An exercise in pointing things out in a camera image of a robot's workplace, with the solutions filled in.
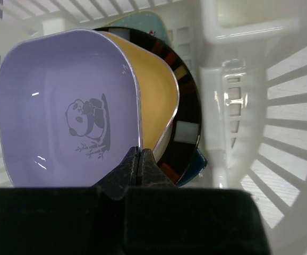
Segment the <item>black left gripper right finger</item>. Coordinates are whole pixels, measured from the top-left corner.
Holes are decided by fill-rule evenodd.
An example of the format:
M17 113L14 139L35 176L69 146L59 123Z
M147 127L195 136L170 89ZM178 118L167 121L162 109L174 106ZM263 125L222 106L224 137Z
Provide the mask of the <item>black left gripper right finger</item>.
M141 152L124 205L126 254L271 254L248 192L178 188L149 149Z

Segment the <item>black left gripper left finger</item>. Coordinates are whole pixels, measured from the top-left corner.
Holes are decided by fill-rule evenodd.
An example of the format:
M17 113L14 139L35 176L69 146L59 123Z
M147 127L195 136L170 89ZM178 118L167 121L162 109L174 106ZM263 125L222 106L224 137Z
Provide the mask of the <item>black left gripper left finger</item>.
M139 156L130 148L89 187L0 188L0 254L93 254L115 241Z

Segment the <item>dark blue shell plate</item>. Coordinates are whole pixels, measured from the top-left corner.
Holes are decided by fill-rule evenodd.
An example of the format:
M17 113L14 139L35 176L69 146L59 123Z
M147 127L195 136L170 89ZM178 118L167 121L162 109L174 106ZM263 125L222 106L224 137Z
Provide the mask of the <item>dark blue shell plate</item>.
M189 183L193 178L195 178L205 167L207 166L207 160L202 154L202 152L197 149L193 160L184 173L184 175L180 178L180 180L176 183L177 186L183 186Z

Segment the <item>round black rimmed plate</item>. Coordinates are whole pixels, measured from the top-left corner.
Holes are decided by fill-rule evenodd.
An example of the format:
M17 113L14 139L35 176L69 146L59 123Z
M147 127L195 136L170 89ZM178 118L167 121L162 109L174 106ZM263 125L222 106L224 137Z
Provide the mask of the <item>round black rimmed plate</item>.
M167 148L159 161L161 173L175 186L190 166L199 145L202 114L195 80L183 60L164 41L132 28L104 27L98 32L110 32L157 55L175 74L180 92L180 102L172 122L172 133Z

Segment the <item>purple square panda dish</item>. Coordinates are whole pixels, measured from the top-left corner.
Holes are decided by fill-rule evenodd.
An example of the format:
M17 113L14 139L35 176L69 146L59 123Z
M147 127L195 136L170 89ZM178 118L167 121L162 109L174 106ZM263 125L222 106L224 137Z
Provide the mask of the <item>purple square panda dish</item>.
M91 186L142 148L140 89L119 45L75 29L14 46L0 67L0 138L16 188Z

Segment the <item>yellow square dish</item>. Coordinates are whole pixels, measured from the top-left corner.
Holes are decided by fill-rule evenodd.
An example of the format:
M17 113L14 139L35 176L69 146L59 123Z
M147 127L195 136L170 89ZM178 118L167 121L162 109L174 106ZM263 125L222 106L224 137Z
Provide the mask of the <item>yellow square dish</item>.
M141 93L143 147L151 149L158 162L167 148L180 102L175 74L157 55L113 33L103 34L121 47L132 64Z

